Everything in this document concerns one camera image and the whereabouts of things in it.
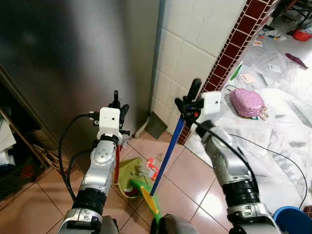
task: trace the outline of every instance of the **blue bucket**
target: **blue bucket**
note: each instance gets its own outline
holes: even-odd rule
[[[279,208],[274,214],[274,221],[280,229],[289,234],[311,234],[312,220],[294,206]]]

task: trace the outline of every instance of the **electrical wire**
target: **electrical wire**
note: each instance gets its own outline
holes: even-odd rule
[[[231,86],[231,87],[234,87],[235,89],[238,89],[235,85],[231,85],[231,84],[228,84],[227,86],[225,86],[224,88],[226,89],[226,87],[228,87],[228,86]]]
[[[274,154],[280,155],[280,156],[282,156],[282,157],[288,159],[289,161],[291,161],[291,162],[299,169],[299,171],[301,172],[301,174],[302,174],[302,176],[303,176],[304,182],[305,182],[305,184],[306,184],[306,192],[305,192],[304,198],[302,199],[302,202],[300,203],[300,206],[299,206],[299,209],[300,209],[301,206],[302,206],[302,204],[303,204],[303,202],[304,202],[304,200],[306,199],[307,193],[308,193],[308,184],[307,184],[307,180],[306,180],[306,178],[305,178],[305,176],[304,176],[302,170],[300,169],[300,167],[299,167],[293,160],[291,160],[290,158],[286,157],[285,155],[282,155],[282,154],[280,154],[280,153],[277,153],[277,152],[275,152],[275,151],[273,151],[273,150],[269,150],[269,149],[267,149],[267,148],[265,148],[265,147],[263,147],[263,146],[261,146],[261,145],[258,145],[257,143],[254,143],[253,141],[248,140],[248,139],[246,139],[246,138],[244,138],[244,137],[242,137],[242,136],[238,136],[238,135],[235,135],[235,134],[229,134],[229,135],[234,136],[234,137],[241,138],[241,139],[246,140],[246,141],[248,141],[248,142],[250,142],[250,143],[252,143],[252,144],[254,144],[254,145],[256,145],[256,146],[258,146],[258,147],[260,147],[260,148],[262,148],[262,149],[264,149],[264,150],[267,150],[267,151],[272,152],[272,153],[274,153]]]
[[[74,194],[72,185],[71,185],[71,183],[70,183],[70,171],[71,171],[71,169],[72,169],[72,167],[73,167],[74,161],[76,160],[76,158],[77,158],[78,156],[83,155],[83,154],[86,154],[86,153],[90,153],[90,152],[92,152],[92,150],[93,150],[93,148],[88,149],[88,150],[80,151],[80,152],[76,153],[74,156],[72,156],[72,158],[71,158],[70,161],[69,161],[68,169],[67,169],[67,183],[68,183],[69,189],[70,189],[70,191],[71,191],[70,194],[73,194],[74,197],[75,197],[75,199],[76,199],[76,196],[75,196],[75,194]]]
[[[194,124],[196,124],[197,126],[203,128],[204,130],[206,130],[210,135],[212,135],[213,137],[217,138],[218,140],[220,140],[223,144],[225,144],[226,147],[228,147],[240,160],[243,161],[243,163],[246,165],[246,167],[248,168],[248,170],[251,173],[251,177],[253,179],[253,183],[254,186],[257,190],[257,192],[259,193],[259,187],[258,187],[258,183],[257,180],[255,178],[254,172],[252,171],[249,163],[231,146],[229,145],[223,138],[221,138],[218,134],[214,133],[213,131],[211,131],[209,128],[207,128],[205,125],[198,123],[196,121],[192,121]]]
[[[63,144],[63,140],[68,132],[68,130],[70,129],[70,127],[73,125],[73,123],[79,119],[79,118],[82,118],[82,117],[91,117],[92,114],[82,114],[82,115],[78,115],[76,116],[75,118],[73,118],[70,123],[67,125],[67,127],[65,128],[64,132],[62,133],[60,139],[59,139],[59,143],[58,143],[58,163],[59,163],[59,170],[60,170],[60,174],[62,175],[62,178],[63,178],[63,181],[66,185],[66,188],[70,194],[70,196],[72,197],[72,200],[75,200],[76,197],[73,193],[73,190],[70,189],[70,186],[69,184],[67,183],[67,179],[66,179],[66,176],[65,176],[65,172],[64,172],[64,167],[63,167],[63,162],[62,162],[62,144]]]

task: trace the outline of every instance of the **stainless steel refrigerator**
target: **stainless steel refrigerator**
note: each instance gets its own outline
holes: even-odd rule
[[[148,115],[158,7],[157,0],[2,0],[2,82],[54,142],[71,118],[107,106],[114,90],[130,105],[124,129],[134,133]],[[66,151],[89,148],[96,132],[79,120]]]

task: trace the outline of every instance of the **red container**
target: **red container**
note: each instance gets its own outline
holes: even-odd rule
[[[300,32],[299,30],[297,30],[293,34],[293,38],[295,38],[296,40],[300,40],[300,41],[308,41],[310,38],[312,38],[312,35],[309,33],[304,33],[304,32]]]

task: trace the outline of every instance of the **white wall tile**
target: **white wall tile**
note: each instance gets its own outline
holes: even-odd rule
[[[168,96],[170,83],[170,77],[168,77],[161,71],[156,70],[153,95],[162,103],[165,103],[165,100]]]
[[[166,106],[164,106],[164,110],[162,113],[162,121],[164,121],[168,128],[167,131],[171,134],[174,133],[175,129],[176,129],[176,124],[179,120],[179,116],[176,113],[172,112],[171,110],[169,110]]]
[[[195,0],[185,39],[217,57],[246,0]]]
[[[168,97],[164,103],[165,106],[179,115],[180,111],[176,107],[175,98],[182,98],[183,96],[187,95],[187,93],[188,90],[186,88],[184,88],[181,84],[172,80],[170,84]]]
[[[173,79],[189,89],[193,79],[200,78],[203,86],[214,62],[213,56],[184,41]]]
[[[159,118],[161,118],[162,116],[163,108],[164,108],[164,105],[160,101],[158,101],[155,97],[153,97],[152,111],[154,111],[154,113],[158,115]]]
[[[161,0],[162,26],[183,37],[190,18],[194,0]]]
[[[181,44],[181,38],[161,29],[157,68],[170,77],[173,75]]]

